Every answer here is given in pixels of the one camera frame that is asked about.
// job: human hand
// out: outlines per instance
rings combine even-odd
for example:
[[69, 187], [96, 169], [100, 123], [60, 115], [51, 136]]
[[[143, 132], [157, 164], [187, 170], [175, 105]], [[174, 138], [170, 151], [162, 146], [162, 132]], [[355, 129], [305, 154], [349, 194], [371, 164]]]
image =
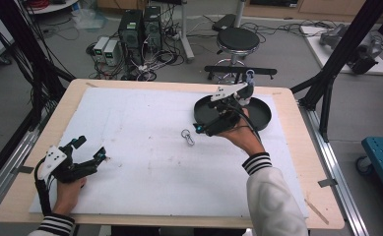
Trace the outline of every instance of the human hand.
[[81, 188], [87, 183], [87, 178], [76, 180], [72, 183], [58, 181], [57, 200], [53, 212], [68, 216], [78, 203]]
[[[249, 117], [249, 111], [246, 108], [243, 108], [243, 112]], [[233, 129], [222, 132], [219, 136], [230, 140], [234, 145], [246, 151], [248, 155], [265, 152], [264, 147], [259, 143], [244, 119], [240, 119]]]

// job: white device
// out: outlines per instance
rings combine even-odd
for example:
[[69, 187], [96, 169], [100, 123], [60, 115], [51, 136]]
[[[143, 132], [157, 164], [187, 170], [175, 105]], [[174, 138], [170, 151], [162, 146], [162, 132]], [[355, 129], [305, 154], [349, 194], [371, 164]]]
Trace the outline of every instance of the white device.
[[216, 93], [214, 93], [211, 97], [211, 101], [216, 101], [223, 99], [227, 96], [230, 96], [232, 94], [235, 94], [239, 90], [247, 87], [247, 83], [242, 83], [242, 84], [237, 84], [237, 85], [232, 85], [232, 86], [224, 86], [224, 87], [218, 87], [218, 90]]
[[109, 37], [102, 36], [96, 43], [96, 46], [94, 46], [94, 55], [97, 62], [105, 63], [104, 49], [109, 40]]
[[66, 159], [66, 154], [62, 152], [58, 147], [52, 146], [46, 153], [46, 160], [43, 163], [39, 180], [45, 179], [62, 161]]
[[121, 49], [118, 40], [109, 40], [104, 49], [105, 61], [108, 66], [116, 66], [121, 60]]

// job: small metal object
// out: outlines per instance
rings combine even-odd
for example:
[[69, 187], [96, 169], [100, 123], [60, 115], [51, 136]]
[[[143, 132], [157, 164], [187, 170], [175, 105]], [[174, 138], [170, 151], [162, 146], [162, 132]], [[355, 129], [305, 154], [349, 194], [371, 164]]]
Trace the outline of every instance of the small metal object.
[[190, 146], [195, 145], [195, 142], [194, 142], [194, 140], [192, 139], [192, 137], [191, 137], [191, 133], [190, 133], [189, 130], [186, 130], [186, 129], [183, 130], [183, 131], [181, 132], [181, 136], [182, 136], [183, 138], [185, 138], [185, 140], [187, 140], [188, 145], [190, 145]]

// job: wheel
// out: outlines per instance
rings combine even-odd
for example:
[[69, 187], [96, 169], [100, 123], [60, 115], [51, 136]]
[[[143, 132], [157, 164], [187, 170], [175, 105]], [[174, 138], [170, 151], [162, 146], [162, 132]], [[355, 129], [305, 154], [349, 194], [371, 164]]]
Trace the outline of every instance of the wheel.
[[372, 174], [373, 166], [368, 156], [361, 156], [356, 160], [356, 170], [363, 176]]

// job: black pole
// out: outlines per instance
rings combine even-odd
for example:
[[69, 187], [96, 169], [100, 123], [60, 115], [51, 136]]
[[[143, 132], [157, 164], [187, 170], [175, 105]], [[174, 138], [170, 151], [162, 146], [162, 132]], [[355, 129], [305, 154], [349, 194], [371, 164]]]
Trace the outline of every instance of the black pole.
[[327, 126], [333, 83], [350, 59], [350, 56], [353, 55], [354, 51], [381, 17], [382, 13], [383, 0], [367, 0], [353, 19], [332, 55], [330, 55], [323, 69], [310, 80], [291, 88], [291, 91], [296, 93], [310, 87], [307, 95], [299, 101], [301, 106], [305, 106], [310, 110], [315, 109], [317, 102], [324, 95], [319, 130], [326, 142], [329, 142], [327, 138]]

